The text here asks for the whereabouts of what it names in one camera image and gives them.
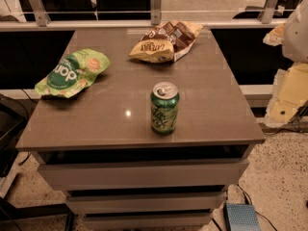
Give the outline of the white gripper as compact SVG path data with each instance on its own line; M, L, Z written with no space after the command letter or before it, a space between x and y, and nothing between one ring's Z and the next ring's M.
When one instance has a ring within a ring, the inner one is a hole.
M263 43L282 44L283 55L293 62L308 62L308 0L301 3L280 24L267 33ZM278 69L272 98L266 109L265 125L278 128L287 124L308 101L308 64L295 63L287 70Z

